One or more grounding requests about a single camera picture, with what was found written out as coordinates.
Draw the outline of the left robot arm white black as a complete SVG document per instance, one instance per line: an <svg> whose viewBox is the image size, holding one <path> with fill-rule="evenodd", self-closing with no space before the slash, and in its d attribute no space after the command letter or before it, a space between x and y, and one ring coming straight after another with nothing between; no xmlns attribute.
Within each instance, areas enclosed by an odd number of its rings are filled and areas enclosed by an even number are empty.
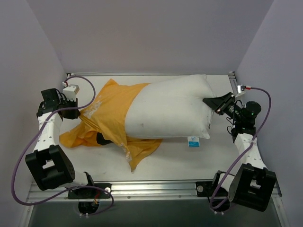
<svg viewBox="0 0 303 227"><path fill-rule="evenodd" d="M26 155L26 164L40 190L58 187L79 187L84 198L91 198L96 191L91 176L87 172L75 171L59 145L60 127L64 119L77 119L80 115L76 95L77 85L69 85L60 92L56 88L41 92L37 118L40 134L34 151Z"/></svg>

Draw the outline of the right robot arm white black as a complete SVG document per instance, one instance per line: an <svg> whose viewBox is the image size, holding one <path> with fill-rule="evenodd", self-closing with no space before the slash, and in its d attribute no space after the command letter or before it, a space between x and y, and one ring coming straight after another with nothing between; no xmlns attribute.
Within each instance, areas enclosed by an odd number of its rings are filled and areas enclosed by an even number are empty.
<svg viewBox="0 0 303 227"><path fill-rule="evenodd" d="M260 104L248 101L240 107L233 93L204 98L203 102L216 114L226 114L232 119L231 136L239 152L228 170L217 172L210 183L213 193L210 209L223 213L226 210L223 205L233 203L264 212L276 184L276 174L268 170L258 150L255 119L261 112Z"/></svg>

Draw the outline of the white pillow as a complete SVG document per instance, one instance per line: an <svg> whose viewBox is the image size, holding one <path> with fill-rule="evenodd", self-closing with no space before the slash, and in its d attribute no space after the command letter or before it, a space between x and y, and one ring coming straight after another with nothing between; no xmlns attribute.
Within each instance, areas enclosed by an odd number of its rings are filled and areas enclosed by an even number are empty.
<svg viewBox="0 0 303 227"><path fill-rule="evenodd" d="M213 97L215 94L205 74L150 83L129 107L125 118L126 134L146 139L209 139L213 111L203 99Z"/></svg>

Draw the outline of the yellow Mickey Mouse pillowcase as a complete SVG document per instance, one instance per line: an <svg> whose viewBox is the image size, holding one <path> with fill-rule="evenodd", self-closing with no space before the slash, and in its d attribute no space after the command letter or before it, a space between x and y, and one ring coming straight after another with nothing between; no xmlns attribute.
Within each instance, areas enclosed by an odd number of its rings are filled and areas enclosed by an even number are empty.
<svg viewBox="0 0 303 227"><path fill-rule="evenodd" d="M98 147L97 134L120 147L131 171L160 146L161 139L128 137L125 131L126 114L146 83L119 85L110 79L97 94L93 103L80 111L80 124L60 135L59 141L67 148L80 145Z"/></svg>

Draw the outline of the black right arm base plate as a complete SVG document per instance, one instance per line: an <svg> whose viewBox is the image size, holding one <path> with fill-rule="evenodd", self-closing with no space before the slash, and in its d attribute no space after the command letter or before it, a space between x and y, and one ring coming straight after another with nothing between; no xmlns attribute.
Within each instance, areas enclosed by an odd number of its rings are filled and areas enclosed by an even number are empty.
<svg viewBox="0 0 303 227"><path fill-rule="evenodd" d="M210 180L208 181L197 181L195 182L196 185L196 194L197 197L211 197L218 186L220 181L212 182ZM220 186L220 189L218 190L215 197L226 197L229 194L235 194L236 188L231 187L230 184L226 183L226 181L223 182L223 184Z"/></svg>

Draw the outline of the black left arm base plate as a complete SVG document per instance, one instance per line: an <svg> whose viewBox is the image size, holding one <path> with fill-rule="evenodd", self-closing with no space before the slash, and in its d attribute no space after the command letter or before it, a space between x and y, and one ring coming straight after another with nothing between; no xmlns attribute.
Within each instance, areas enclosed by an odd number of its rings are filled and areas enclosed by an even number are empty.
<svg viewBox="0 0 303 227"><path fill-rule="evenodd" d="M84 187L69 190L67 198L72 200L109 199L111 188L111 183L95 183L94 188Z"/></svg>

